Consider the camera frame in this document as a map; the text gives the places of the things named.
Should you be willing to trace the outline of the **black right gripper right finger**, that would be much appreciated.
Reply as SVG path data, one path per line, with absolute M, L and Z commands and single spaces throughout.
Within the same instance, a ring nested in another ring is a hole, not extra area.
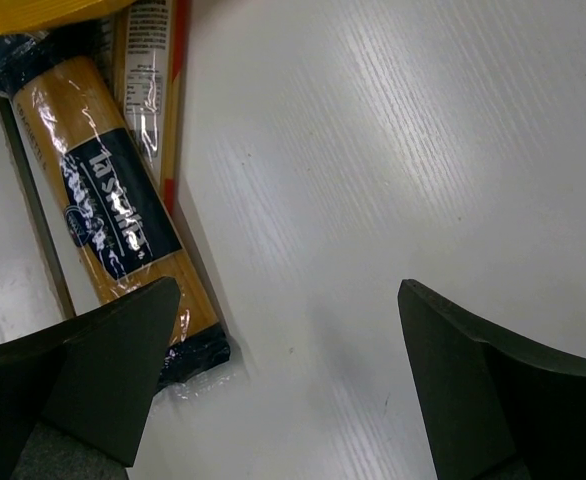
M 413 279 L 398 308 L 438 478 L 586 479 L 586 358 Z

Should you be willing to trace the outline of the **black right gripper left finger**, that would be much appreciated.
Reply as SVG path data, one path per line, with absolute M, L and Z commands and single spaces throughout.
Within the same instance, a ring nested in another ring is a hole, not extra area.
M 23 452 L 53 456 L 36 441 L 40 424 L 71 458 L 134 464 L 179 306 L 177 282 L 162 277 L 113 302 L 0 344 L 0 479 Z

